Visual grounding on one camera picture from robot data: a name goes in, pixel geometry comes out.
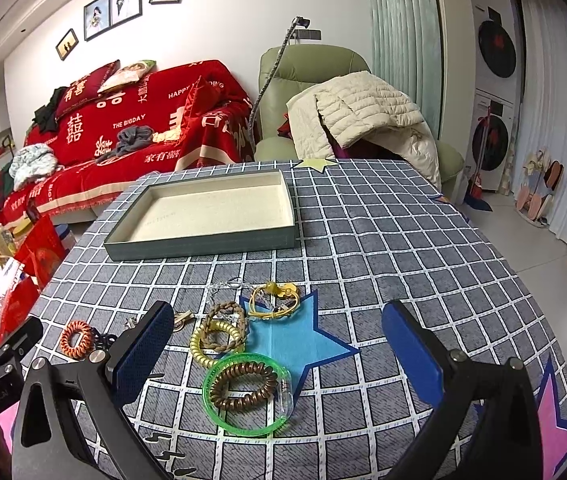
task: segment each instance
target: yellow spiral hair tie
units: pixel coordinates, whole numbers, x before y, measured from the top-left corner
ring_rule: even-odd
[[[272,312],[260,312],[256,309],[256,295],[261,291],[279,298],[294,298],[294,304],[287,308],[275,307]],[[249,316],[257,317],[259,319],[280,319],[281,317],[289,316],[299,306],[301,299],[299,298],[299,290],[294,283],[284,283],[282,286],[277,285],[275,282],[267,282],[265,285],[260,285],[252,291],[250,295]]]
[[[201,325],[199,325],[192,332],[192,336],[190,338],[190,352],[192,353],[192,358],[197,364],[203,366],[204,368],[212,368],[217,360],[203,353],[203,350],[201,349],[201,329],[202,327]],[[212,332],[225,332],[234,340],[241,338],[241,332],[239,332],[236,326],[234,326],[232,323],[222,321],[220,319],[210,320],[210,322],[208,323],[208,330]],[[241,345],[240,347],[234,349],[234,351],[243,352],[244,349],[245,345]]]

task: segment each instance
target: orange spiral hair tie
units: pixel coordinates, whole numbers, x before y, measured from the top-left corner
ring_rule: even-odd
[[[80,334],[81,338],[78,345],[71,346],[70,338],[74,334]],[[71,321],[61,332],[60,346],[61,351],[70,358],[79,360],[87,356],[92,348],[94,337],[90,330],[90,325],[85,321]]]

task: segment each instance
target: tile floor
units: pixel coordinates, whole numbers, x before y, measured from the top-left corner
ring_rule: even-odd
[[[567,247],[550,231],[526,223],[513,199],[485,194],[492,212],[461,206],[521,276],[557,335],[567,363]]]

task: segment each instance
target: checkered tablecloth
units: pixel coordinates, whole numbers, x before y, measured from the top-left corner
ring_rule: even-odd
[[[211,285],[236,276],[249,283],[295,282],[319,292],[319,325],[359,353],[313,368],[288,426],[271,438],[224,433],[201,407],[204,370],[187,344],[193,323],[172,336],[157,363],[162,378],[148,380],[124,408],[151,451],[177,478],[342,479],[379,478],[398,460],[431,408],[415,395],[381,330],[381,307],[401,299],[423,326],[449,348],[473,359],[503,363],[520,357],[537,390],[553,361],[561,414],[567,418],[567,367],[539,306],[501,254],[451,205],[403,162],[348,161],[324,173],[293,162],[251,163],[148,174],[94,222],[37,302],[44,323],[36,355],[67,361],[58,348],[65,324],[87,320],[119,334],[125,320],[155,300],[192,309],[200,322]],[[278,168],[290,185],[297,248],[258,253],[113,263],[103,240],[149,184],[211,174]],[[267,204],[246,204],[258,214]],[[222,290],[216,301],[236,299]],[[28,365],[34,351],[24,361]],[[235,415],[236,425],[265,426],[272,405]],[[76,413],[98,464],[118,473],[96,434],[86,407]],[[452,470],[477,420],[468,412],[443,466]]]

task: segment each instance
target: dryer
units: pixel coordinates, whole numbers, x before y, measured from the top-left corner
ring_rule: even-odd
[[[472,131],[466,155],[465,173],[470,178],[477,169],[488,107],[491,108],[491,116],[486,140],[486,153],[481,167],[481,186],[484,190],[496,191],[501,183],[508,147],[512,142],[515,108],[511,103],[479,90],[475,94]]]
[[[518,55],[511,0],[471,0],[475,22],[475,89],[511,104],[517,93]]]

